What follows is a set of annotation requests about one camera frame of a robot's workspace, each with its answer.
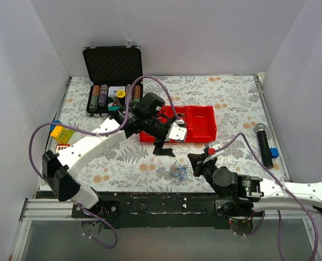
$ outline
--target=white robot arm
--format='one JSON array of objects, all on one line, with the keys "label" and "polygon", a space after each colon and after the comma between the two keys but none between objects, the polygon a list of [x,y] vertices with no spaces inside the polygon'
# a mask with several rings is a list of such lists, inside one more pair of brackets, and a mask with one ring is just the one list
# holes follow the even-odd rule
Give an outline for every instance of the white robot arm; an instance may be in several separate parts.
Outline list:
[{"label": "white robot arm", "polygon": [[[163,149],[163,144],[170,139],[184,142],[187,129],[183,119],[167,118],[166,123],[157,120],[162,117],[159,112],[164,104],[164,100],[159,96],[148,93],[140,102],[130,105],[128,120],[123,129],[110,135],[86,136],[57,154],[52,151],[45,152],[42,156],[43,178],[57,199],[72,200],[86,209],[93,208],[102,199],[92,188],[80,184],[76,179],[77,174],[109,147],[141,131],[156,137],[155,155],[173,157],[172,149]],[[93,132],[114,131],[122,124],[124,117],[125,107],[121,107]]]},{"label": "white robot arm", "polygon": [[239,175],[226,167],[216,167],[223,151],[217,141],[206,145],[203,154],[188,154],[194,175],[203,175],[216,194],[222,198],[216,209],[219,216],[251,216],[264,210],[302,210],[286,189],[291,191],[311,213],[322,216],[322,182],[301,184],[276,182],[259,177]]}]

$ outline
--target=cable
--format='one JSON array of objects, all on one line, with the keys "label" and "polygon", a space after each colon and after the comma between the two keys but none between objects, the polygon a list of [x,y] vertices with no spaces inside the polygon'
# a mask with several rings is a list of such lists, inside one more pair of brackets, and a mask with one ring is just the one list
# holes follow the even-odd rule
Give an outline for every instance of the cable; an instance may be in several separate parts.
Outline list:
[{"label": "cable", "polygon": [[259,231],[260,229],[261,229],[261,227],[262,227],[262,223],[263,223],[263,220],[264,220],[264,216],[265,216],[266,214],[265,214],[265,212],[263,212],[262,213],[262,217],[261,217],[261,221],[260,221],[260,223],[258,224],[258,226],[256,227],[256,229],[254,230],[254,231],[252,231],[252,232],[250,232],[249,234],[246,234],[245,236],[247,237],[247,236],[250,236],[250,235],[253,235],[253,234],[255,234],[257,231]]},{"label": "cable", "polygon": [[[153,77],[153,76],[149,76],[149,75],[144,75],[144,76],[140,76],[138,77],[137,79],[135,79],[135,81],[132,83],[130,89],[129,89],[129,92],[128,92],[128,95],[127,95],[127,101],[126,101],[126,112],[125,112],[125,115],[126,117],[124,118],[122,124],[115,130],[112,130],[110,132],[102,132],[102,133],[98,133],[98,135],[110,135],[110,134],[113,134],[113,133],[116,133],[118,131],[120,131],[124,125],[126,124],[126,122],[128,121],[128,110],[129,110],[129,100],[130,100],[130,96],[132,95],[132,91],[133,91],[133,88],[134,86],[141,80],[141,79],[144,79],[144,78],[149,78],[149,79],[152,79],[154,81],[156,81],[165,91],[168,99],[169,99],[169,103],[171,104],[172,106],[172,109],[173,109],[173,113],[174,113],[174,116],[176,117],[177,120],[180,120],[179,116],[177,115],[176,111],[175,111],[175,107],[174,107],[174,104],[173,104],[173,101],[172,101],[172,98],[171,98],[171,95],[169,94],[167,88],[161,83],[160,80],[158,80],[157,78]],[[36,172],[36,174],[43,179],[43,176],[42,174],[40,173],[40,171],[36,168],[35,164],[34,164],[34,161],[33,161],[33,156],[32,156],[32,153],[31,153],[31,148],[33,146],[33,140],[34,140],[34,137],[35,137],[35,134],[43,127],[45,126],[48,126],[48,125],[55,125],[55,126],[62,126],[64,128],[67,128],[67,129],[72,129],[73,131],[76,131],[76,132],[80,132],[80,133],[83,133],[83,134],[86,134],[86,135],[91,135],[91,136],[97,136],[97,133],[94,133],[94,132],[88,132],[86,130],[81,130],[79,128],[75,128],[75,127],[72,127],[72,126],[69,126],[69,125],[65,125],[65,124],[62,124],[62,123],[56,123],[56,122],[47,122],[47,123],[44,123],[42,125],[40,125],[39,127],[37,127],[34,132],[32,133],[31,137],[30,137],[30,141],[29,141],[29,147],[28,147],[28,156],[29,156],[29,161],[30,161],[30,164],[31,166],[33,167],[34,171]]]},{"label": "cable", "polygon": [[317,228],[317,225],[315,224],[315,220],[314,218],[312,217],[312,214],[309,212],[309,210],[306,208],[306,206],[290,191],[288,190],[287,188],[284,187],[284,185],[280,182],[280,180],[275,177],[275,175],[270,171],[268,170],[263,164],[262,162],[258,159],[257,155],[255,154],[255,152],[252,150],[248,140],[247,140],[247,137],[245,137],[244,133],[240,132],[238,133],[237,135],[234,136],[234,138],[228,142],[225,146],[215,150],[215,152],[219,152],[219,151],[222,151],[226,148],[228,148],[239,136],[242,136],[245,143],[247,144],[247,147],[249,149],[249,151],[251,152],[252,156],[254,156],[255,160],[261,165],[261,167],[266,170],[268,172],[268,174],[275,180],[275,182],[282,188],[282,189],[285,189],[285,191],[301,206],[301,208],[306,212],[307,216],[309,217],[312,225],[313,225],[313,228],[314,228],[314,237],[315,237],[315,240],[314,240],[314,249],[313,249],[313,252],[312,252],[312,255],[310,257],[310,261],[313,261],[315,260],[315,255],[317,254],[317,250],[318,250],[318,244],[319,244],[319,233],[318,233],[318,228]]},{"label": "cable", "polygon": [[280,210],[277,210],[278,212],[278,216],[279,216],[279,225],[278,225],[278,249],[279,249],[279,254],[280,254],[280,258],[282,261],[285,261],[285,257],[281,251],[281,213]]},{"label": "cable", "polygon": [[188,170],[188,164],[181,166],[181,164],[178,161],[176,161],[171,166],[172,175],[177,177],[180,181],[183,181],[184,179],[187,178],[187,170]]},{"label": "cable", "polygon": [[102,223],[104,223],[105,225],[110,227],[111,230],[113,231],[113,234],[115,235],[115,242],[112,245],[108,245],[108,244],[104,243],[103,241],[101,241],[99,238],[95,237],[94,235],[91,235],[90,233],[83,233],[83,234],[86,235],[88,238],[93,239],[94,241],[100,243],[102,246],[104,246],[104,247],[106,247],[108,249],[114,248],[116,246],[117,240],[118,240],[117,232],[114,229],[114,227],[109,222],[107,222],[105,219],[102,219],[100,216],[97,216],[96,214],[94,214],[94,213],[88,211],[87,209],[85,209],[82,205],[80,205],[78,203],[74,203],[74,204],[76,204],[83,212],[85,212],[88,215],[98,219],[99,221],[101,221]]}]

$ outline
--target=microphone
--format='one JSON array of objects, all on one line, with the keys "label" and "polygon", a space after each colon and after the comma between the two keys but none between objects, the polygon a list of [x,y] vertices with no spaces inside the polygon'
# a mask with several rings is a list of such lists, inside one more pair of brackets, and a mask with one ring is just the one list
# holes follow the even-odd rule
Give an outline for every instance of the microphone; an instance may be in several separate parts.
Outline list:
[{"label": "microphone", "polygon": [[255,132],[257,134],[258,143],[260,144],[262,163],[263,165],[271,169],[273,168],[272,153],[270,152],[267,135],[266,126],[263,123],[258,123],[255,126]]}]

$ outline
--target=table surface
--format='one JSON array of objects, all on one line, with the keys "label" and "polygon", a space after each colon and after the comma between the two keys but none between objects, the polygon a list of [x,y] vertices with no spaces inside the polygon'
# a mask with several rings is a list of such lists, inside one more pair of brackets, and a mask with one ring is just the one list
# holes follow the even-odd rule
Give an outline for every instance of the table surface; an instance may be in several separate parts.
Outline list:
[{"label": "table surface", "polygon": [[[254,126],[262,122],[267,126],[269,146],[276,146],[253,76],[162,76],[158,79],[167,86],[175,105],[214,107],[217,140],[222,145],[243,132],[261,157]],[[156,82],[145,79],[143,86],[144,93],[156,93],[169,104],[166,94]],[[88,77],[72,77],[61,110],[62,123],[92,131],[103,122],[104,117],[86,115],[90,87]],[[69,143],[74,144],[83,136],[75,133]],[[176,161],[182,165],[189,164],[187,154],[202,153],[204,144],[166,144],[164,148],[167,147],[173,149],[175,158],[153,155],[154,146],[140,143],[139,135],[133,135],[91,161],[81,170],[77,179],[96,191],[211,192],[209,184],[203,178],[195,178],[191,169],[188,169],[188,176],[184,180],[179,180],[171,173],[171,166]],[[273,174],[283,179],[285,170],[280,158],[273,161]],[[238,138],[219,156],[216,165],[226,166],[238,174],[271,179],[253,159],[242,138]],[[50,187],[40,182],[39,190],[48,191]]]}]

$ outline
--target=red plastic container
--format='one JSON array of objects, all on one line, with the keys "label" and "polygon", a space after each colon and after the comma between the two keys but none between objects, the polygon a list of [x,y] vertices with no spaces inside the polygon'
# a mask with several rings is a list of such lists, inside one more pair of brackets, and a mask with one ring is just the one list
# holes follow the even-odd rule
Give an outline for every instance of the red plastic container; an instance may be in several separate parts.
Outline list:
[{"label": "red plastic container", "polygon": [[[173,117],[174,113],[171,106],[165,106],[166,110],[163,114],[168,117]],[[175,111],[185,115],[187,128],[187,137],[185,143],[207,143],[216,140],[216,123],[213,106],[175,106]],[[160,118],[161,122],[166,122],[166,119]],[[140,133],[140,142],[153,143],[155,138],[146,134]]]}]

